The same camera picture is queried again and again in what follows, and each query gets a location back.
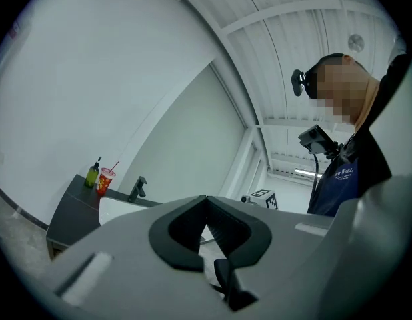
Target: faucet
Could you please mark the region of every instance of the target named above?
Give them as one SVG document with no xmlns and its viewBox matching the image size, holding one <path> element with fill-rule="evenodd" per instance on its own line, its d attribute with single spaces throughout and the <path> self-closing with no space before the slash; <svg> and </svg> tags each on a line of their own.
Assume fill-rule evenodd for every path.
<svg viewBox="0 0 412 320">
<path fill-rule="evenodd" d="M 142 198 L 144 198 L 146 196 L 142 185 L 146 184 L 147 180 L 145 180 L 144 177 L 139 176 L 135 186 L 132 189 L 131 194 L 129 195 L 129 197 L 127 198 L 127 201 L 130 201 L 131 203 L 134 203 L 136 198 L 138 197 L 138 195 Z"/>
</svg>

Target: white ceiling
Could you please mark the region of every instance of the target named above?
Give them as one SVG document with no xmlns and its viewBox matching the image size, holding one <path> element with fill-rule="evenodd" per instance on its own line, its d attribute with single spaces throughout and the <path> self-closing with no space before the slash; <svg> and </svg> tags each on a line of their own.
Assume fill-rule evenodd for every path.
<svg viewBox="0 0 412 320">
<path fill-rule="evenodd" d="M 188 0 L 217 34 L 251 99 L 274 173 L 314 168 L 298 135 L 318 123 L 334 141 L 345 142 L 350 125 L 335 124 L 306 94 L 293 94 L 294 69 L 308 70 L 322 56 L 342 52 L 375 78 L 387 70 L 397 29 L 377 0 Z M 348 48 L 349 34 L 365 41 Z M 329 164 L 318 157 L 320 170 Z"/>
</svg>

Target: ceiling beam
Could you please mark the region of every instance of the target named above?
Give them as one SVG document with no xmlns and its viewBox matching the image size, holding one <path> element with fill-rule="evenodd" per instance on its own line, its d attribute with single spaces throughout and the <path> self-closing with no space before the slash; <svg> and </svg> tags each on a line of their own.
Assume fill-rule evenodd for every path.
<svg viewBox="0 0 412 320">
<path fill-rule="evenodd" d="M 263 127 L 302 127 L 311 128 L 314 125 L 318 125 L 323 130 L 343 131 L 346 133 L 353 133 L 354 126 L 347 123 L 333 123 L 328 121 L 310 121 L 310 120 L 297 120 L 297 119 L 264 119 L 263 125 L 256 125 L 257 128 Z"/>
<path fill-rule="evenodd" d="M 290 157 L 288 155 L 271 154 L 271 160 L 284 161 L 286 163 L 294 163 L 296 165 L 314 166 L 314 160 L 302 159 L 300 157 Z"/>
<path fill-rule="evenodd" d="M 306 185 L 306 186 L 313 186 L 313 182 L 308 179 L 308 178 L 301 178 L 301 177 L 294 177 L 292 174 L 287 174 L 287 173 L 270 173 L 268 172 L 267 175 L 270 178 L 274 179 L 281 179 L 281 180 L 286 180 L 286 181 L 291 181 L 292 183 L 298 183 L 301 185 Z"/>
<path fill-rule="evenodd" d="M 391 18 L 382 9 L 372 7 L 364 3 L 348 0 L 344 0 L 344 7 L 348 11 L 368 14 L 373 17 L 384 19 L 385 21 L 393 24 Z M 341 4 L 341 0 L 301 0 L 292 1 L 290 3 L 282 3 L 281 5 L 272 6 L 247 15 L 246 17 L 225 26 L 224 28 L 222 28 L 222 31 L 224 32 L 224 34 L 228 35 L 238 29 L 242 29 L 250 24 L 264 19 L 277 17 L 286 13 L 310 11 L 314 9 L 343 9 L 343 6 Z"/>
<path fill-rule="evenodd" d="M 225 32 L 223 32 L 223 29 L 221 28 L 221 26 L 215 20 L 210 10 L 206 6 L 204 6 L 204 4 L 200 0 L 187 0 L 187 1 L 197 10 L 197 12 L 202 16 L 202 18 L 204 18 L 206 23 L 210 26 L 210 28 L 212 28 L 213 32 L 215 32 L 222 46 L 224 46 L 224 48 L 227 50 L 228 55 L 233 61 L 234 66 L 236 70 L 239 72 L 240 78 L 245 85 L 247 94 L 249 95 L 249 98 L 251 99 L 253 110 L 255 111 L 257 118 L 258 118 L 258 123 L 260 125 L 263 125 L 264 122 L 263 122 L 263 117 L 261 114 L 261 108 L 257 100 L 257 94 L 255 93 L 255 90 L 250 83 L 247 72 L 234 46 L 231 44 Z M 265 151 L 267 152 L 268 163 L 269 163 L 270 168 L 273 169 L 273 163 L 271 160 L 271 152 L 270 152 L 271 148 L 264 134 L 263 134 L 263 139 L 264 139 L 264 144 L 265 144 Z"/>
</svg>

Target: ceiling light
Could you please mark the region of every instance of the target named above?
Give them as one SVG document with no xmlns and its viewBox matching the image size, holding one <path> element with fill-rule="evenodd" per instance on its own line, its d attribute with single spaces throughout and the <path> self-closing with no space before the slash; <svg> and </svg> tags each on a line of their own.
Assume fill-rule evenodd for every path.
<svg viewBox="0 0 412 320">
<path fill-rule="evenodd" d="M 299 169 L 299 168 L 295 168 L 295 172 L 296 172 L 296 173 L 300 173 L 300 174 L 310 175 L 310 176 L 312 176 L 312 177 L 315 176 L 315 172 L 304 171 L 303 169 Z M 318 178 L 321 178 L 322 175 L 323 175 L 323 174 L 318 173 L 318 174 L 317 174 L 317 177 L 318 177 Z"/>
</svg>

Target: dark gray countertop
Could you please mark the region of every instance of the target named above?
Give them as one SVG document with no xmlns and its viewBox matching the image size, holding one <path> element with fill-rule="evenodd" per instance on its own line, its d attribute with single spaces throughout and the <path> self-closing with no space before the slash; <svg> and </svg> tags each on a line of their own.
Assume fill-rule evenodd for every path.
<svg viewBox="0 0 412 320">
<path fill-rule="evenodd" d="M 68 186 L 53 215 L 46 240 L 69 247 L 100 226 L 99 201 L 102 196 L 97 194 L 96 184 L 90 189 L 84 182 L 84 177 L 76 175 Z M 128 195 L 108 189 L 104 197 L 127 201 Z M 160 203 L 137 198 L 135 204 L 153 207 Z"/>
</svg>

